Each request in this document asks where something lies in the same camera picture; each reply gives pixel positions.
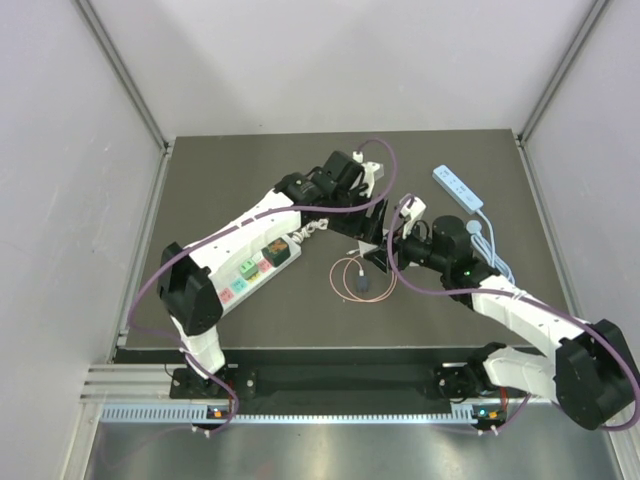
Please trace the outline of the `white cube plug adapter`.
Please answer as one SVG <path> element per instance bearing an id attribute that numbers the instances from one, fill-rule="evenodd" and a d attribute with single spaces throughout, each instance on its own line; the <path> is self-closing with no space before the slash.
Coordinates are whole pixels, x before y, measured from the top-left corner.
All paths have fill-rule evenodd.
<path id="1" fill-rule="evenodd" d="M 378 244 L 371 244 L 371 243 L 367 243 L 367 242 L 358 242 L 358 250 L 359 250 L 359 254 L 364 257 L 367 254 L 376 252 L 380 249 L 380 246 Z"/>

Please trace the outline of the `small dark blue charger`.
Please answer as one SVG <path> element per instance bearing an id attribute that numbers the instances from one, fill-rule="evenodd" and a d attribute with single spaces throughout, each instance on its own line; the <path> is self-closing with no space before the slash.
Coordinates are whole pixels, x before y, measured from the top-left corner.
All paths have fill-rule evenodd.
<path id="1" fill-rule="evenodd" d="M 366 293 L 369 291 L 369 285 L 370 282 L 368 276 L 363 269 L 360 269 L 356 279 L 356 291 L 358 293 Z"/>

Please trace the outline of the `dark green plug adapter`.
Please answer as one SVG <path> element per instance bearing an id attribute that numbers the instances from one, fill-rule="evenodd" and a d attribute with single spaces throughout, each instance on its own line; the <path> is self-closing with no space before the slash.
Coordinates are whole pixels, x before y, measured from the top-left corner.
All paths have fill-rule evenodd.
<path id="1" fill-rule="evenodd" d="M 271 241 L 268 245 L 262 248 L 261 253 L 274 268 L 278 268 L 291 257 L 289 243 L 284 237 L 279 237 Z"/>

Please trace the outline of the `light green plug adapter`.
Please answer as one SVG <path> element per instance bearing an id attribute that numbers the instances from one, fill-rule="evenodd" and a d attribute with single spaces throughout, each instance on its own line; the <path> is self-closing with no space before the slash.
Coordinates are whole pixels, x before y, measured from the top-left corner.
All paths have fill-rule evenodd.
<path id="1" fill-rule="evenodd" d="M 249 280 L 259 272 L 259 266 L 252 259 L 247 259 L 239 266 L 239 273 L 244 280 Z"/>

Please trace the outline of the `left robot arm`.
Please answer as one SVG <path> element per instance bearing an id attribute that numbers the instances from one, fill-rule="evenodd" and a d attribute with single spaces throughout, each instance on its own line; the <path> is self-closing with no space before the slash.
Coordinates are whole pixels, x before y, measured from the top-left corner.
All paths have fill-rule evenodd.
<path id="1" fill-rule="evenodd" d="M 383 165 L 362 153 L 335 151 L 309 173 L 283 177 L 216 240 L 165 248 L 161 261 L 170 267 L 157 292 L 197 390 L 209 397 L 224 390 L 218 322 L 300 255 L 305 234 L 326 228 L 369 244 L 382 240 L 387 202 L 371 197 L 383 175 Z"/>

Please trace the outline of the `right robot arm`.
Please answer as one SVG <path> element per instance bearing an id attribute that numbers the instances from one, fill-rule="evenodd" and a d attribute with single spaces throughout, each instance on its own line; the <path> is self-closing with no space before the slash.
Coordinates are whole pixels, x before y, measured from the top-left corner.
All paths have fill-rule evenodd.
<path id="1" fill-rule="evenodd" d="M 440 295 L 506 327 L 536 351 L 490 343 L 465 365 L 469 388 L 487 396 L 514 388 L 557 404 L 586 430 L 607 427 L 628 406 L 639 405 L 639 370 L 621 329 L 603 319 L 589 323 L 545 304 L 518 288 L 476 254 L 474 237 L 455 216 L 421 229 L 407 216 L 391 229 L 375 221 L 364 240 L 366 258 L 400 274 L 409 266 L 439 274 Z"/>

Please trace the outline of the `light blue power strip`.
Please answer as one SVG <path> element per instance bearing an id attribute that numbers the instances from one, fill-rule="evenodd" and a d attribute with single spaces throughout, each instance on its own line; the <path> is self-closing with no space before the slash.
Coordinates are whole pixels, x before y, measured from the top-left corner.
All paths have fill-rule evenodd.
<path id="1" fill-rule="evenodd" d="M 515 284 L 510 266 L 497 253 L 493 225 L 483 212 L 484 202 L 446 165 L 436 167 L 432 177 L 467 214 L 478 217 L 478 220 L 471 219 L 466 223 L 472 247 L 491 267 Z"/>

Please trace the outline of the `white multicolour power strip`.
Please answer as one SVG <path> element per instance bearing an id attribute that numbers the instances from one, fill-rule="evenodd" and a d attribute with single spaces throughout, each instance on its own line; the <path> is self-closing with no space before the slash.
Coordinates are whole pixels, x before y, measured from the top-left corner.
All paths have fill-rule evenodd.
<path id="1" fill-rule="evenodd" d="M 264 286 L 272 277 L 284 270 L 302 253 L 301 244 L 308 239 L 316 230 L 326 230 L 329 220 L 322 218 L 312 220 L 301 229 L 282 235 L 289 243 L 291 257 L 278 268 L 272 267 L 263 257 L 261 250 L 268 244 L 258 249 L 251 257 L 244 258 L 240 263 L 233 265 L 233 268 L 224 275 L 218 271 L 211 277 L 212 283 L 218 294 L 218 298 L 223 308 L 222 317 L 228 315 L 234 308 L 239 306 L 244 300 L 249 298 L 260 287 Z M 247 259 L 254 260 L 259 266 L 259 272 L 249 280 L 244 280 L 239 273 L 239 266 Z"/>

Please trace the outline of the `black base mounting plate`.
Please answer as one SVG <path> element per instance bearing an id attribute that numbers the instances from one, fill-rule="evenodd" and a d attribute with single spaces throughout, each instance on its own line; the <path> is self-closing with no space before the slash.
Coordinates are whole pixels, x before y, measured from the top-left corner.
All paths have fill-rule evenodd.
<path id="1" fill-rule="evenodd" d="M 218 380 L 243 401 L 277 394 L 309 394 L 314 400 L 332 394 L 407 394 L 416 399 L 454 400 L 493 396 L 495 387 L 477 387 L 462 366 L 429 363 L 269 364 L 243 362 L 222 367 Z"/>

